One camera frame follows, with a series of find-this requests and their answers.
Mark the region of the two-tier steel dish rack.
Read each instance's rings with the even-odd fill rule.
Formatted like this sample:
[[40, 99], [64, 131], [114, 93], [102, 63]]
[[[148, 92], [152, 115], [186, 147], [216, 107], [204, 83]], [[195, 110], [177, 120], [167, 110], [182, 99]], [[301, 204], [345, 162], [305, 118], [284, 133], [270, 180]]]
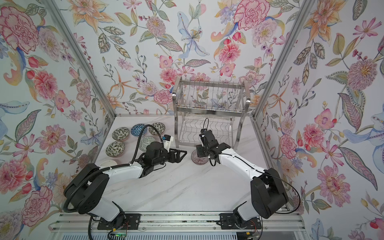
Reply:
[[250, 87], [242, 84], [198, 82], [178, 78], [173, 92], [176, 146], [200, 144], [201, 129], [236, 149], [251, 105]]

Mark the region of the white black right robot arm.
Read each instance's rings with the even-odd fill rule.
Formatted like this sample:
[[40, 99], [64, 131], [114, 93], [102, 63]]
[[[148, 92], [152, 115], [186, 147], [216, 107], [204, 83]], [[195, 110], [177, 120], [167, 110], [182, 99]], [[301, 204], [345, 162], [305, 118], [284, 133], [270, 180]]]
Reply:
[[196, 146], [199, 158], [208, 157], [216, 164], [223, 165], [240, 176], [250, 185], [250, 197], [233, 210], [231, 224], [244, 228], [253, 218], [268, 219], [289, 201], [279, 173], [270, 168], [258, 167], [241, 157], [226, 143], [219, 143], [213, 132], [202, 129], [199, 134], [201, 144]]

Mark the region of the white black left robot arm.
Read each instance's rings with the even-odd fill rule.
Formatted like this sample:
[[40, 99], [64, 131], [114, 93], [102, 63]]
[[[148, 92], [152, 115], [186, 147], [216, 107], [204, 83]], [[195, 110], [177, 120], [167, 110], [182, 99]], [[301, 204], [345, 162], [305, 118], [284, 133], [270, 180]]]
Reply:
[[152, 142], [147, 151], [132, 163], [105, 168], [88, 164], [65, 188], [63, 210], [65, 213], [99, 217], [109, 227], [121, 229], [128, 222], [128, 217], [119, 205], [104, 198], [107, 186], [144, 178], [155, 170], [155, 166], [178, 164], [186, 155], [187, 151]]

